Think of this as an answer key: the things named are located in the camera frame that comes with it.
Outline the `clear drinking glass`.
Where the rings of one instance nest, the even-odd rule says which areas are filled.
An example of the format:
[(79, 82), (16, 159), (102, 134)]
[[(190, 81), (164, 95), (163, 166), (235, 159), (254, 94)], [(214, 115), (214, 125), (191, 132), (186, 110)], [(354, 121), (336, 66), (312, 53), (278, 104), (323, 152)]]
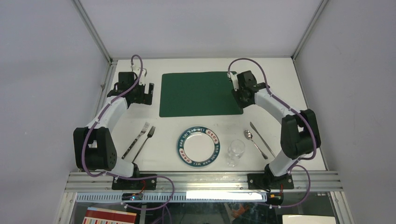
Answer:
[(234, 140), (231, 142), (228, 147), (227, 152), (227, 165), (231, 167), (235, 167), (239, 164), (241, 157), (245, 152), (245, 144), (241, 140)]

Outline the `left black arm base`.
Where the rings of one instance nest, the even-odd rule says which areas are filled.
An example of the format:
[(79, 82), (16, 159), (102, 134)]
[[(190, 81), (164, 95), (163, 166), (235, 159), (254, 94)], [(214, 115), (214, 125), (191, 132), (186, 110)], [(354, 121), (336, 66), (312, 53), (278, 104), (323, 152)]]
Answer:
[(153, 173), (140, 173), (139, 178), (145, 178), (144, 180), (125, 180), (113, 178), (112, 190), (155, 190), (157, 178), (156, 174)]

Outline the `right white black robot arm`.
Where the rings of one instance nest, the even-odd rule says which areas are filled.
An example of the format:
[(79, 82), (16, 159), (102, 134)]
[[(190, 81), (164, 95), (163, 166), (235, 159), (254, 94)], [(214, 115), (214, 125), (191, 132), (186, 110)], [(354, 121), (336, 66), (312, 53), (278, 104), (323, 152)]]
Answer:
[(263, 178), (256, 183), (275, 189), (300, 160), (307, 160), (308, 154), (316, 156), (321, 145), (316, 114), (311, 109), (294, 109), (273, 94), (266, 83), (258, 83), (249, 70), (239, 74), (228, 72), (227, 76), (233, 84), (232, 94), (239, 108), (257, 105), (281, 125), (281, 151), (266, 165)]

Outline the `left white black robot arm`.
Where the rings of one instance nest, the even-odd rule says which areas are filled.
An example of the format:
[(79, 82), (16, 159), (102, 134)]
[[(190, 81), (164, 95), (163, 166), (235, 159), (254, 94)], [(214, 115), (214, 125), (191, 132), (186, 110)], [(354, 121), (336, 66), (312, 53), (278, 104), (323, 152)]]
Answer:
[(126, 155), (118, 156), (111, 133), (124, 112), (133, 104), (151, 105), (154, 84), (149, 83), (145, 92), (147, 70), (119, 72), (118, 82), (106, 96), (99, 114), (85, 127), (73, 132), (76, 165), (92, 176), (109, 174), (123, 177), (128, 189), (136, 189), (141, 183), (140, 171), (133, 162), (125, 161)]

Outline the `dark green placemat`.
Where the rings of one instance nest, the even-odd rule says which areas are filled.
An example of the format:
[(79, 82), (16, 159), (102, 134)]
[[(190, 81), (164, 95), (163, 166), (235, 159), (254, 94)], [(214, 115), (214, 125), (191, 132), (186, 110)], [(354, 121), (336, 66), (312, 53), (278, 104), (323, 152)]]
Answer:
[(162, 74), (159, 116), (240, 115), (226, 71)]

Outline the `white plate teal rim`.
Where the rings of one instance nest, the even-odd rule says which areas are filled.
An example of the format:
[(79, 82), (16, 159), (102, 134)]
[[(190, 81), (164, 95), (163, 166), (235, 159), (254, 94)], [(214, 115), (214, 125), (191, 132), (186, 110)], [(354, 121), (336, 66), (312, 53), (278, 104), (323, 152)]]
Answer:
[(192, 168), (211, 165), (219, 156), (220, 140), (217, 134), (204, 126), (192, 126), (177, 139), (176, 150), (181, 161)]

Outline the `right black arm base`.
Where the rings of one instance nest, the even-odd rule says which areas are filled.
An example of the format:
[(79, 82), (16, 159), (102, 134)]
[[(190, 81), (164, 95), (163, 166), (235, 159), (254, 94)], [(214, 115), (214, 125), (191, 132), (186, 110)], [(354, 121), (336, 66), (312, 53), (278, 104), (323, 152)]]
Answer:
[(248, 189), (250, 190), (281, 190), (294, 189), (294, 183), (291, 175), (271, 176), (266, 173), (247, 174)]

